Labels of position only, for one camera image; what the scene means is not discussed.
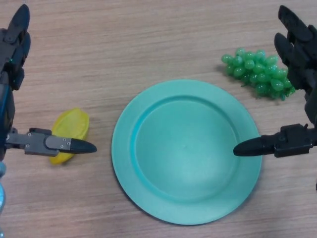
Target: green plate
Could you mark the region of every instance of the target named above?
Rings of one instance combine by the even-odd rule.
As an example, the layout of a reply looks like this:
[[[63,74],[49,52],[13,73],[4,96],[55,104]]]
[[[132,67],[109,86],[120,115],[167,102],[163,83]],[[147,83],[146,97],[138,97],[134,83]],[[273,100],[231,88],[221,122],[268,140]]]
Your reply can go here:
[[[124,109],[112,163],[123,190],[148,214],[204,224],[234,211],[252,192],[262,156],[232,151],[257,136],[233,96],[205,82],[173,80],[150,87]]]

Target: robotic arm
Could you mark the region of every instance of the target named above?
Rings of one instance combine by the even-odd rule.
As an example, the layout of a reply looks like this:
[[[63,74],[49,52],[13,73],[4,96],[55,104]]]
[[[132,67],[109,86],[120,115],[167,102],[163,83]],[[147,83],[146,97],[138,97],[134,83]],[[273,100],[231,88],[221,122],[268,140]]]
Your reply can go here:
[[[275,157],[307,154],[317,145],[317,30],[308,27],[287,7],[281,5],[278,18],[288,30],[287,38],[277,33],[276,51],[288,67],[287,77],[295,87],[305,91],[305,112],[314,125],[282,126],[274,135],[262,135],[238,144],[236,156],[274,154]]]
[[[29,21],[29,8],[23,4],[8,29],[0,29],[0,162],[11,148],[23,149],[25,154],[53,157],[59,152],[96,152],[97,148],[87,141],[54,136],[47,129],[31,128],[28,133],[19,134],[12,127],[15,114],[13,91],[19,90],[23,82],[23,65],[31,46],[27,32]]]

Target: wood grain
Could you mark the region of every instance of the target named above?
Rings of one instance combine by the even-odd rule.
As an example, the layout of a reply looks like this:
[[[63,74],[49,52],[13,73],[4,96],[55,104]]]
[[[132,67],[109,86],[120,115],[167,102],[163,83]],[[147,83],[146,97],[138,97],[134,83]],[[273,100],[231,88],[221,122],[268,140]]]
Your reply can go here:
[[[7,27],[21,0],[0,0]],[[65,166],[8,151],[2,179],[7,238],[313,238],[317,227],[317,150],[300,157],[265,156],[252,196],[236,212],[195,227],[163,223],[123,194],[111,165],[113,128],[128,102],[147,87],[178,78],[219,86],[254,117],[260,133],[307,123],[304,94],[285,102],[255,100],[220,71],[237,47],[274,54],[286,33],[280,4],[317,25],[315,0],[29,0],[32,46],[15,92],[14,126],[51,128],[60,113],[81,107],[98,152]]]

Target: plastic grapes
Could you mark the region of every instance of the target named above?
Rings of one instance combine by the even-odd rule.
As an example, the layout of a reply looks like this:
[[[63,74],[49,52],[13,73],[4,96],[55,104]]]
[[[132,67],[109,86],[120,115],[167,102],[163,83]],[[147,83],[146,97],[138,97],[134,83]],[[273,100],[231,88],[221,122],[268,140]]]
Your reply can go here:
[[[287,69],[276,65],[278,56],[267,57],[264,50],[251,52],[237,48],[234,56],[225,54],[221,61],[226,64],[227,75],[240,80],[242,87],[253,87],[258,97],[284,101],[296,91],[287,78]]]

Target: yellow object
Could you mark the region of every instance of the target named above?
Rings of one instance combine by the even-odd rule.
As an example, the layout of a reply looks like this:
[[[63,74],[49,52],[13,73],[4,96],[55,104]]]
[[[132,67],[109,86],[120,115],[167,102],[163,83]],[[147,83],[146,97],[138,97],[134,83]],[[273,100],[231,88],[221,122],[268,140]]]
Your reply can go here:
[[[75,139],[85,140],[89,128],[89,116],[80,108],[74,108],[62,113],[54,123],[52,134]],[[64,163],[73,157],[74,154],[59,153],[50,157],[54,165]]]

